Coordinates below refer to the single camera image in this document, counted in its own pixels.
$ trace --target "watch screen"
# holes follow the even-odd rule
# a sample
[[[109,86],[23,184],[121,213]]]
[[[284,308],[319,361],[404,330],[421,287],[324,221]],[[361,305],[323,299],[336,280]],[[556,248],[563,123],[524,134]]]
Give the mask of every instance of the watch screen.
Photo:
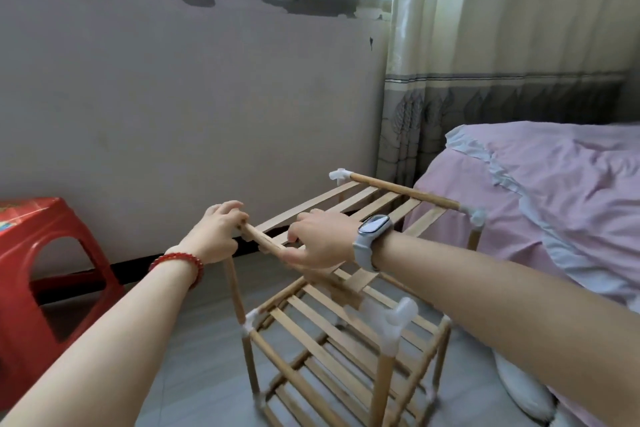
[[[389,217],[385,214],[376,214],[372,216],[360,227],[360,233],[375,233],[389,221]]]

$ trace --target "pink bedsheet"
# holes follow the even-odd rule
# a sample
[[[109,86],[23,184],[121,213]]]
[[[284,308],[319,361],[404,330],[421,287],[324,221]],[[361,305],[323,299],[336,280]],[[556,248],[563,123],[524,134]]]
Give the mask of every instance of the pink bedsheet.
[[[480,252],[640,312],[640,127],[516,122],[462,126],[447,138],[415,187],[483,207]],[[464,246],[469,229],[447,211],[422,237]],[[603,425],[561,400],[588,426]]]

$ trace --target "smartwatch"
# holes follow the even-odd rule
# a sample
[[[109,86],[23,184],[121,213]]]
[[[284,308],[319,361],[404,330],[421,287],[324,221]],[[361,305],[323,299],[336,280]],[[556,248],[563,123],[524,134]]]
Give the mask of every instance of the smartwatch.
[[[360,267],[370,272],[378,271],[371,263],[371,244],[393,226],[386,214],[375,214],[360,225],[358,237],[353,242],[353,256]]]

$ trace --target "red beaded bracelet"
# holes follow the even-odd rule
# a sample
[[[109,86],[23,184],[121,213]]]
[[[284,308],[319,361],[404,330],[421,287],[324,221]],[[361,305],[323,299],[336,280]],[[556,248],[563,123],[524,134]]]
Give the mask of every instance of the red beaded bracelet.
[[[193,284],[191,284],[189,290],[197,286],[200,280],[202,280],[202,276],[204,275],[204,264],[198,257],[192,255],[191,253],[166,253],[165,255],[160,255],[160,257],[156,258],[156,260],[151,263],[151,265],[149,266],[149,271],[151,271],[157,264],[166,262],[167,260],[185,260],[187,262],[191,262],[198,268],[198,275],[196,275],[196,280],[193,281]]]

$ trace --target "beige curtain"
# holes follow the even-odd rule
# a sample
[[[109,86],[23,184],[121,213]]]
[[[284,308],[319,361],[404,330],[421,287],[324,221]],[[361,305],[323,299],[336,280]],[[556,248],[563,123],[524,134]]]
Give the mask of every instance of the beige curtain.
[[[462,123],[607,123],[640,0],[394,0],[378,177],[413,185]]]

